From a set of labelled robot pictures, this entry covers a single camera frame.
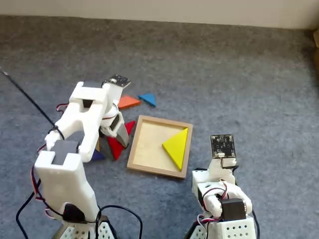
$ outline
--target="dark blue tangram piece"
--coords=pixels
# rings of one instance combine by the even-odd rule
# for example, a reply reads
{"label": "dark blue tangram piece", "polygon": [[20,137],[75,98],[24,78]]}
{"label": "dark blue tangram piece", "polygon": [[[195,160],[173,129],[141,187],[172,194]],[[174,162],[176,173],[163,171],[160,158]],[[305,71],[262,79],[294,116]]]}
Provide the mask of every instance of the dark blue tangram piece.
{"label": "dark blue tangram piece", "polygon": [[102,160],[102,159],[105,159],[104,155],[95,149],[91,160],[95,161],[95,160]]}

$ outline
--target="orange tangram piece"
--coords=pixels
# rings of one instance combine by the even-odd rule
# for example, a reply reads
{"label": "orange tangram piece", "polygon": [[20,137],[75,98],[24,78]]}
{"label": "orange tangram piece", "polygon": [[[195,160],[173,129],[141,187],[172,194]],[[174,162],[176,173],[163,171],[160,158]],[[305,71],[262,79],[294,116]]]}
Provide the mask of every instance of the orange tangram piece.
{"label": "orange tangram piece", "polygon": [[119,109],[124,109],[132,106],[137,106],[141,103],[138,99],[135,99],[131,96],[122,96],[118,104]]}

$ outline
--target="red triangle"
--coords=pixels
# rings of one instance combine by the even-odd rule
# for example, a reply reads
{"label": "red triangle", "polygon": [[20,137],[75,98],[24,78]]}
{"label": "red triangle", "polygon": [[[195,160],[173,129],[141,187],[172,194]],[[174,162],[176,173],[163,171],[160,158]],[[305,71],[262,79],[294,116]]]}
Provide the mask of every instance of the red triangle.
{"label": "red triangle", "polygon": [[[125,128],[128,131],[129,135],[130,135],[130,133],[131,133],[133,127],[134,127],[134,124],[135,124],[135,121],[131,121],[131,122],[128,122],[128,123],[125,124]],[[120,142],[118,142],[116,140],[116,138],[106,137],[106,139],[107,139],[107,141],[109,143],[111,152],[112,152],[115,160],[118,160],[118,158],[120,157],[124,147],[121,145]]]}

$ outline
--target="blue triangle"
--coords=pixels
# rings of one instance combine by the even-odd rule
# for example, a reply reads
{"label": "blue triangle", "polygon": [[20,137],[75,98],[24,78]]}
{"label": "blue triangle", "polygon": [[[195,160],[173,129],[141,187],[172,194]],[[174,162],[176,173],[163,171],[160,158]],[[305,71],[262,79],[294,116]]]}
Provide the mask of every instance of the blue triangle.
{"label": "blue triangle", "polygon": [[140,99],[144,100],[146,103],[149,103],[152,106],[156,106],[155,96],[153,94],[144,94],[139,96]]}
{"label": "blue triangle", "polygon": [[101,159],[104,159],[104,155],[101,154],[99,151],[97,151],[96,149],[94,150],[93,152],[93,155],[92,155],[92,161],[95,161],[95,160],[101,160]]}

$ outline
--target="wooden tray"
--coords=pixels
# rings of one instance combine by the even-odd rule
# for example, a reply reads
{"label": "wooden tray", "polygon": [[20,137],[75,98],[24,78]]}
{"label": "wooden tray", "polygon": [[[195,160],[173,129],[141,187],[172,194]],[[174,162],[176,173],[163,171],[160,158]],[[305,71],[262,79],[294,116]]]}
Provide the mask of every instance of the wooden tray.
{"label": "wooden tray", "polygon": [[[188,128],[182,170],[164,150],[162,143]],[[128,168],[185,178],[193,125],[190,123],[140,116],[133,139]]]}

